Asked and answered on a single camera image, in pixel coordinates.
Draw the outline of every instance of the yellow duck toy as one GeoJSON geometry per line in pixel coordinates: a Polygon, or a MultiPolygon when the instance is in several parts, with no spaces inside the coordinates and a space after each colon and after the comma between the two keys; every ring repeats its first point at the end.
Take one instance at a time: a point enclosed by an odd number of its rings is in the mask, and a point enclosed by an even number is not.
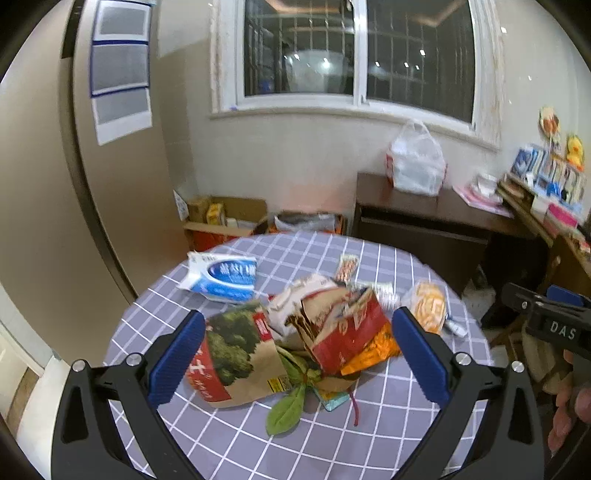
{"type": "Polygon", "coordinates": [[[574,165],[577,170],[584,170],[584,148],[583,142],[577,135],[569,136],[567,142],[566,160],[574,165]]]}

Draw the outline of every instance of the blue border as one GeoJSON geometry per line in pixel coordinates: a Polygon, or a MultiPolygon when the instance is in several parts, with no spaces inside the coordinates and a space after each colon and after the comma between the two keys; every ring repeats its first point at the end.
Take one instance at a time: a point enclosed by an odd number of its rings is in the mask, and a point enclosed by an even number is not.
{"type": "Polygon", "coordinates": [[[95,17],[92,21],[92,31],[91,31],[91,37],[90,37],[90,54],[88,57],[89,60],[89,65],[88,65],[88,88],[89,88],[89,97],[92,98],[96,98],[96,97],[101,97],[104,95],[110,95],[111,93],[118,93],[118,92],[125,92],[127,90],[137,90],[140,88],[143,89],[148,89],[148,96],[150,95],[150,72],[151,72],[151,65],[150,65],[150,38],[151,38],[151,34],[152,34],[152,7],[153,5],[150,4],[145,4],[142,2],[134,2],[134,1],[130,1],[130,0],[118,0],[121,1],[123,3],[128,3],[128,4],[137,4],[137,5],[143,5],[145,7],[148,7],[148,13],[150,15],[150,21],[148,21],[148,41],[144,41],[144,40],[95,40],[95,31],[96,31],[96,19],[99,15],[99,8],[100,8],[100,3],[101,1],[99,1],[97,3],[97,7],[96,7],[96,11],[95,11],[95,17]],[[123,87],[119,90],[111,90],[110,92],[104,92],[104,93],[98,93],[96,95],[94,95],[92,93],[92,60],[93,60],[93,50],[94,50],[94,46],[98,46],[98,45],[117,45],[117,44],[126,44],[126,45],[138,45],[138,44],[143,44],[146,45],[148,47],[148,64],[147,64],[147,68],[148,68],[148,84],[147,85],[142,85],[142,86],[135,86],[135,87],[123,87]]]}

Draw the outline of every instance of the window pane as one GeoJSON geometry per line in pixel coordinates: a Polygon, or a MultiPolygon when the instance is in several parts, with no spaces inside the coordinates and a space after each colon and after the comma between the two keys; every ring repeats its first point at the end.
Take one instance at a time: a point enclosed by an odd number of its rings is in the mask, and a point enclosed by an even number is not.
{"type": "Polygon", "coordinates": [[[353,95],[349,0],[246,0],[244,95],[353,95]]]}
{"type": "Polygon", "coordinates": [[[368,98],[470,123],[474,33],[468,1],[367,0],[368,98]]]}

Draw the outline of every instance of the broccoli picture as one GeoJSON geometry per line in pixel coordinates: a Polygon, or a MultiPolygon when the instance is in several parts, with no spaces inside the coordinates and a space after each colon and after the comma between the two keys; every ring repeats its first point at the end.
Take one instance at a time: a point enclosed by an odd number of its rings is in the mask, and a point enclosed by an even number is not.
{"type": "Polygon", "coordinates": [[[252,321],[257,308],[257,304],[247,305],[209,319],[212,329],[207,331],[207,344],[213,367],[225,387],[237,378],[247,378],[253,370],[251,354],[261,341],[252,321]]]}

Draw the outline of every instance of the desk drawer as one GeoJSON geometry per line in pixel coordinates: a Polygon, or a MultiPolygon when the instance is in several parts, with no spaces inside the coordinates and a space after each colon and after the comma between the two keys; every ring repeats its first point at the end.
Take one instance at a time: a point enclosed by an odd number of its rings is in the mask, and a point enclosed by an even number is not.
{"type": "Polygon", "coordinates": [[[358,237],[407,251],[429,265],[458,295],[484,255],[486,238],[361,218],[358,237]]]}

